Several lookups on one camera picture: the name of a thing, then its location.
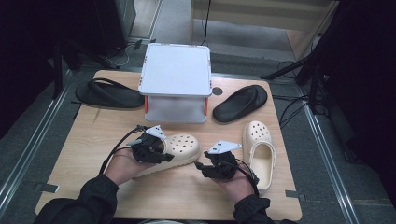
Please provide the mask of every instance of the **white plastic container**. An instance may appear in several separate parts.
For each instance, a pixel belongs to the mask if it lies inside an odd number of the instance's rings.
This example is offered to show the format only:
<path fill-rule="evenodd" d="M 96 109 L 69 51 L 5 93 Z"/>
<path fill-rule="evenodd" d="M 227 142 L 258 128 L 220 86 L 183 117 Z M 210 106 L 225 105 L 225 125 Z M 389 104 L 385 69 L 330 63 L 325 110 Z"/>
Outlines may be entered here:
<path fill-rule="evenodd" d="M 146 120 L 204 123 L 212 94 L 209 48 L 149 44 L 139 91 Z"/>

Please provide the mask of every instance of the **wooden table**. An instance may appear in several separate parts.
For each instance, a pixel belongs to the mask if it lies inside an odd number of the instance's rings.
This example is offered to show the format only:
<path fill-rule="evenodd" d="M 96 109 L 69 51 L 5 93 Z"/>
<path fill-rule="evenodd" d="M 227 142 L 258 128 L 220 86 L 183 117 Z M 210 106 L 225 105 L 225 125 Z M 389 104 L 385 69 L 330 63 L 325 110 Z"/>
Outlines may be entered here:
<path fill-rule="evenodd" d="M 99 71 L 95 76 L 113 79 L 135 90 L 140 78 L 139 73 L 115 71 Z M 233 92 L 251 84 L 262 85 L 267 90 L 267 103 L 232 123 L 217 123 L 211 115 L 213 108 Z M 49 178 L 49 184 L 59 185 L 60 188 L 56 193 L 43 192 L 36 207 L 37 213 L 51 199 L 77 198 L 85 182 L 98 175 L 101 164 L 111 149 L 137 124 L 161 124 L 166 135 L 194 135 L 201 145 L 202 156 L 199 161 L 209 165 L 211 163 L 204 151 L 219 139 L 242 143 L 245 125 L 252 120 L 259 120 L 270 129 L 277 155 L 273 184 L 264 195 L 271 199 L 268 216 L 274 220 L 299 220 L 302 217 L 299 200 L 286 196 L 286 190 L 296 189 L 269 85 L 261 80 L 212 77 L 212 87 L 222 88 L 223 94 L 209 97 L 207 121 L 204 124 L 148 122 L 144 119 L 143 106 L 137 109 L 112 109 L 82 105 Z M 125 144 L 140 134 L 133 134 Z M 233 154 L 242 159 L 242 149 L 234 150 Z M 233 220 L 233 203 L 221 188 L 209 178 L 204 178 L 193 163 L 131 180 L 120 186 L 118 200 L 115 217 Z"/>
<path fill-rule="evenodd" d="M 206 19 L 208 3 L 191 1 L 191 43 L 193 21 Z M 338 2 L 331 0 L 212 0 L 208 19 L 285 29 L 299 60 L 310 50 L 315 37 L 327 29 L 337 6 Z"/>

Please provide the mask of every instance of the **person's left hand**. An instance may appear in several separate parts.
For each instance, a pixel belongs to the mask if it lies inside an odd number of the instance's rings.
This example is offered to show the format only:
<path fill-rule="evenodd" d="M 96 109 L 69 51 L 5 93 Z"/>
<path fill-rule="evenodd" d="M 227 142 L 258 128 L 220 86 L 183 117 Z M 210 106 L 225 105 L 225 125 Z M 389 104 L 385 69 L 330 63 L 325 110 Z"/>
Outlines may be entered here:
<path fill-rule="evenodd" d="M 245 165 L 239 165 L 239 168 L 245 172 L 249 172 Z M 233 203 L 238 203 L 247 196 L 254 194 L 254 189 L 251 186 L 248 178 L 239 170 L 235 172 L 233 178 L 229 180 L 212 179 L 228 194 Z"/>
<path fill-rule="evenodd" d="M 131 150 L 122 149 L 113 155 L 110 164 L 105 170 L 105 175 L 115 184 L 120 185 L 155 165 L 153 163 L 136 161 Z"/>

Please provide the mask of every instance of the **black sleeve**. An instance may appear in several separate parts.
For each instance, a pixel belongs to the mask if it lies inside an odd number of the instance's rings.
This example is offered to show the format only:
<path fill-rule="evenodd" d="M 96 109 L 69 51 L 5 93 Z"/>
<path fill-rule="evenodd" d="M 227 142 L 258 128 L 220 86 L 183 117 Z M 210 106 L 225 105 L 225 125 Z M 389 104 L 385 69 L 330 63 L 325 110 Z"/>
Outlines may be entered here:
<path fill-rule="evenodd" d="M 77 199 L 53 199 L 40 211 L 34 224 L 108 224 L 117 209 L 119 187 L 105 175 L 89 180 Z"/>
<path fill-rule="evenodd" d="M 93 223 L 110 223 L 117 209 L 118 190 L 119 187 L 107 176 L 99 175 L 82 187 L 76 201 L 91 211 Z"/>
<path fill-rule="evenodd" d="M 252 194 L 235 204 L 233 217 L 236 222 L 241 223 L 261 223 L 274 224 L 274 221 L 267 216 L 265 209 L 270 206 L 270 200 L 259 198 Z"/>

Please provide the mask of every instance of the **beige clog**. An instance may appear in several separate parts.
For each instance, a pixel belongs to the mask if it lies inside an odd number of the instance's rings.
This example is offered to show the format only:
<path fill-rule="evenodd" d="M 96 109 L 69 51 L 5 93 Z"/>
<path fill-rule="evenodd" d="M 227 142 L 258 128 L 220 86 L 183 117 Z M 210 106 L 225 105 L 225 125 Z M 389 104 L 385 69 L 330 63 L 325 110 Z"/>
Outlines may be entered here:
<path fill-rule="evenodd" d="M 268 128 L 257 120 L 245 127 L 242 135 L 244 162 L 260 179 L 257 189 L 263 195 L 271 186 L 276 163 L 276 151 Z"/>
<path fill-rule="evenodd" d="M 162 140 L 164 144 L 163 154 L 169 153 L 175 157 L 171 161 L 163 161 L 158 165 L 140 172 L 136 177 L 149 175 L 154 172 L 166 170 L 172 167 L 186 165 L 197 161 L 201 156 L 198 140 L 187 133 L 178 133 Z"/>

